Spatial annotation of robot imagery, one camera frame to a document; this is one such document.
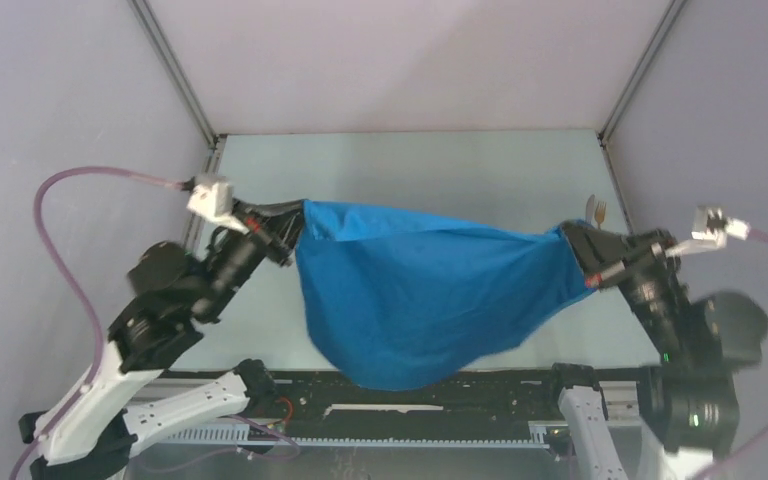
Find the blue cloth napkin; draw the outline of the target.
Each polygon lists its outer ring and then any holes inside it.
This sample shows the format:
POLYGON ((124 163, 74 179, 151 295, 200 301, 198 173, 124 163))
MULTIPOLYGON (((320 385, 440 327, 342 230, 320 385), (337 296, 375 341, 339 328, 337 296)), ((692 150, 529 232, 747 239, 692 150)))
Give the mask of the blue cloth napkin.
POLYGON ((303 204, 309 337, 354 383, 401 391, 520 346, 590 294, 559 228, 524 234, 390 207, 303 204))

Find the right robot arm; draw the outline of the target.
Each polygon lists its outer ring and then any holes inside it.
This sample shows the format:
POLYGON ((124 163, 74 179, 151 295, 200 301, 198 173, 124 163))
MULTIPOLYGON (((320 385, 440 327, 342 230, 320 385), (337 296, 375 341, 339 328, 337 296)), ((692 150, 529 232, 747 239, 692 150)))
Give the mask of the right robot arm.
POLYGON ((740 420, 733 376, 759 364, 768 316, 733 290, 692 301, 678 272, 684 256, 747 239, 748 224, 704 208, 684 241, 665 230, 622 235, 573 221, 561 231, 586 285, 617 289, 659 354, 637 381, 638 478, 711 478, 740 420))

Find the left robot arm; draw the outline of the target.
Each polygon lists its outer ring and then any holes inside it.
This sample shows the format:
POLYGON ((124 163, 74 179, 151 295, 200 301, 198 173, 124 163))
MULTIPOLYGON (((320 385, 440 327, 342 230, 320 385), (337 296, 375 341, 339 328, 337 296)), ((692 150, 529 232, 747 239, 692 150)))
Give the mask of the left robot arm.
POLYGON ((303 204, 235 201, 240 230, 221 227, 204 258, 174 242, 149 248, 128 273, 134 298, 110 325, 100 364, 48 412, 19 426, 34 453, 34 479, 106 479, 154 444, 208 421, 272 411, 277 387, 246 359, 210 383, 142 405, 133 397, 203 337, 263 261, 287 266, 304 228, 303 204))

